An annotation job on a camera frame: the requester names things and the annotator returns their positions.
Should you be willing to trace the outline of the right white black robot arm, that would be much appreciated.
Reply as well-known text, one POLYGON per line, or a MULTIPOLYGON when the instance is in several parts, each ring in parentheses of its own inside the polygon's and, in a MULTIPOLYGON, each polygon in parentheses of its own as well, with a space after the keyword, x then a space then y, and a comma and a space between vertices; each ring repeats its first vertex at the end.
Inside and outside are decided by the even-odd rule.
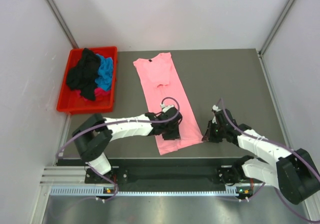
POLYGON ((237 124, 228 109, 214 105, 213 119, 202 140, 221 143, 227 141, 251 152, 236 160, 229 169, 218 169, 226 184, 256 179, 274 187, 292 204, 297 205, 320 190, 320 174, 310 154, 300 148, 296 151, 272 143, 254 129, 237 124))

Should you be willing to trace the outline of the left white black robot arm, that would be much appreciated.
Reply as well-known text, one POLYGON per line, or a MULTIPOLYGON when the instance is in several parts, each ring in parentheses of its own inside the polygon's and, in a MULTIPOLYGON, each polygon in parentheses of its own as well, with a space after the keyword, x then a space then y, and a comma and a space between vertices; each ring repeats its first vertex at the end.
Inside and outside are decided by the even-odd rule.
POLYGON ((165 106, 161 112, 147 112, 136 117, 107 118, 100 113, 93 114, 73 133, 82 134, 74 143, 83 162, 96 170, 102 182, 109 182, 114 175, 112 166, 104 151, 114 140, 133 136, 159 136, 164 140, 180 138, 179 124, 183 116, 174 105, 165 106))

